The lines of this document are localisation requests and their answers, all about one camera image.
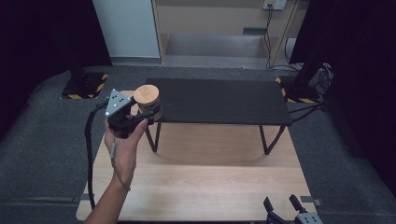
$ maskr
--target forearm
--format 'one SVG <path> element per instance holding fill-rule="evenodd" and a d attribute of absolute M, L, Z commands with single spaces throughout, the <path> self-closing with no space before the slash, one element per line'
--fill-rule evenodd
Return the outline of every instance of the forearm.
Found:
<path fill-rule="evenodd" d="M 87 217 L 85 223 L 117 223 L 127 194 L 128 191 L 113 175 L 104 195 Z"/>

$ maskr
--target metal bracket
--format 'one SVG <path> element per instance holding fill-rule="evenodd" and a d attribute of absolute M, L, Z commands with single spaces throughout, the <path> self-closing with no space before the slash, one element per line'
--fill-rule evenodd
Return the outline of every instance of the metal bracket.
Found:
<path fill-rule="evenodd" d="M 301 221 L 301 223 L 315 223 L 315 224 L 323 224 L 320 220 L 320 217 L 316 213 L 301 213 L 297 215 L 297 218 Z"/>
<path fill-rule="evenodd" d="M 108 99 L 107 109 L 106 109 L 106 117 L 110 117 L 126 105 L 131 102 L 131 98 L 116 91 L 113 91 L 110 94 L 110 98 Z"/>

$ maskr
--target cable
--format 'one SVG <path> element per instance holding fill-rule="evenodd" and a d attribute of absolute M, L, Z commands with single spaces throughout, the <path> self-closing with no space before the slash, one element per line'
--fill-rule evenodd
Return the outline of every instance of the cable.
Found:
<path fill-rule="evenodd" d="M 267 19 L 267 27 L 266 27 L 267 32 L 265 32 L 264 35 L 264 43 L 268 49 L 268 60 L 267 60 L 267 64 L 265 65 L 265 68 L 271 67 L 271 41 L 270 41 L 270 36 L 268 35 L 268 30 L 269 30 L 268 28 L 270 26 L 272 19 L 272 14 L 273 14 L 272 8 L 273 8 L 272 4 L 268 4 L 268 19 Z"/>
<path fill-rule="evenodd" d="M 320 95 L 324 95 L 327 89 L 330 88 L 332 83 L 333 72 L 329 68 L 329 65 L 323 65 L 323 70 L 318 75 L 318 82 L 315 84 L 315 88 L 317 93 Z M 319 91 L 317 86 L 320 86 L 323 91 Z"/>
<path fill-rule="evenodd" d="M 297 122 L 297 121 L 299 121 L 299 120 L 301 120 L 301 119 L 304 119 L 306 116 L 308 116 L 308 115 L 311 114 L 312 112 L 324 108 L 324 106 L 320 107 L 321 105 L 323 105 L 323 103 L 318 104 L 318 105 L 314 105 L 314 106 L 309 106 L 309 107 L 307 107 L 307 108 L 300 109 L 300 110 L 304 110 L 304 109 L 311 108 L 308 112 L 306 112 L 305 114 L 303 114 L 303 115 L 300 116 L 299 118 L 293 119 L 292 122 L 294 123 L 294 122 Z"/>
<path fill-rule="evenodd" d="M 276 67 L 287 67 L 287 68 L 291 68 L 294 71 L 300 71 L 299 69 L 291 66 L 291 64 L 289 64 L 289 65 L 283 65 L 283 64 L 271 65 L 271 52 L 272 52 L 272 49 L 271 49 L 271 40 L 270 40 L 270 36 L 268 35 L 268 33 L 269 33 L 268 31 L 269 31 L 269 26 L 270 26 L 271 19 L 272 19 L 272 16 L 273 16 L 273 12 L 274 12 L 273 5 L 272 4 L 268 4 L 268 19 L 267 19 L 267 27 L 266 27 L 267 32 L 265 32 L 265 35 L 264 35 L 265 47 L 267 47 L 267 49 L 268 49 L 268 60 L 267 60 L 267 64 L 265 65 L 265 68 L 273 69 L 273 70 L 290 71 L 290 70 L 284 70 L 284 69 L 276 69 Z"/>
<path fill-rule="evenodd" d="M 286 41 L 285 41 L 285 48 L 284 48 L 284 50 L 285 50 L 285 59 L 286 59 L 286 62 L 289 64 L 289 66 L 290 66 L 293 70 L 301 71 L 301 69 L 298 69 L 298 68 L 294 67 L 294 66 L 290 63 L 290 57 L 289 57 L 289 55 L 288 55 L 288 53 L 287 53 L 287 51 L 286 51 L 286 46 L 288 45 L 288 41 L 289 41 L 289 39 L 286 38 Z"/>
<path fill-rule="evenodd" d="M 309 109 L 309 108 L 312 108 L 312 107 L 317 107 L 318 105 L 324 105 L 324 103 L 322 102 L 322 103 L 319 103 L 319 104 L 317 104 L 317 105 L 311 105 L 311 106 L 307 106 L 307 107 L 304 107 L 304 108 L 301 108 L 301 109 L 296 109 L 296 110 L 291 110 L 289 113 L 295 113 L 295 112 L 298 112 L 298 111 L 302 111 L 302 110 L 306 110 L 306 109 Z"/>
<path fill-rule="evenodd" d="M 128 187 L 125 185 L 125 183 L 121 180 L 120 177 L 120 172 L 117 169 L 116 163 L 114 162 L 114 157 L 116 156 L 116 136 L 119 135 L 120 133 L 116 133 L 114 134 L 114 139 L 113 139 L 113 143 L 111 144 L 111 150 L 110 150 L 110 159 L 111 159 L 111 166 L 114 169 L 114 173 L 116 174 L 116 176 L 119 178 L 120 183 L 122 184 L 122 187 L 126 190 L 126 191 L 131 191 L 131 187 Z"/>
<path fill-rule="evenodd" d="M 88 158 L 88 196 L 90 198 L 91 209 L 95 207 L 95 200 L 93 198 L 92 190 L 92 177 L 93 177 L 93 155 L 92 155 L 92 122 L 95 117 L 96 112 L 102 108 L 106 108 L 108 100 L 105 100 L 101 104 L 97 105 L 96 108 L 88 116 L 87 123 L 85 124 L 85 141 L 87 145 L 87 158 Z"/>

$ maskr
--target hazard tape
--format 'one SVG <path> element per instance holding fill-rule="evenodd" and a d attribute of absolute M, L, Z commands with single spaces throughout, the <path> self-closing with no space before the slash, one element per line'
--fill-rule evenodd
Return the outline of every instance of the hazard tape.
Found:
<path fill-rule="evenodd" d="M 280 84 L 280 90 L 282 91 L 282 96 L 285 98 L 286 90 L 282 84 L 282 80 L 279 77 L 276 78 L 276 82 Z M 319 99 L 308 99 L 308 98 L 289 98 L 287 99 L 288 103 L 306 103 L 306 104 L 313 104 L 313 103 L 320 103 Z"/>
<path fill-rule="evenodd" d="M 102 76 L 102 79 L 100 81 L 99 86 L 96 88 L 95 94 L 88 94 L 88 95 L 82 95 L 82 94 L 67 94 L 67 95 L 62 95 L 62 99 L 72 99 L 72 100 L 80 100 L 80 99 L 94 99 L 97 98 L 105 86 L 105 82 L 108 78 L 108 75 L 104 74 Z"/>

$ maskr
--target table leg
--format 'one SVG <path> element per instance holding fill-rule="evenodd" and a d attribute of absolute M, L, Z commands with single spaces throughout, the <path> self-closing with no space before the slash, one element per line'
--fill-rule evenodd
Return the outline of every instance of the table leg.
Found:
<path fill-rule="evenodd" d="M 160 131 L 161 131 L 161 123 L 157 123 L 157 131 L 155 134 L 155 142 L 152 141 L 151 133 L 149 131 L 149 127 L 146 129 L 146 136 L 148 137 L 148 142 L 151 146 L 153 152 L 157 152 L 158 149 L 158 142 L 160 141 Z"/>
<path fill-rule="evenodd" d="M 260 134 L 262 135 L 262 145 L 264 146 L 264 153 L 265 155 L 269 155 L 271 150 L 274 148 L 275 144 L 277 143 L 277 140 L 279 140 L 280 135 L 285 131 L 286 126 L 280 126 L 279 132 L 277 133 L 274 141 L 270 144 L 270 146 L 267 146 L 267 143 L 265 141 L 265 136 L 264 136 L 264 129 L 262 128 L 262 125 L 260 127 Z"/>

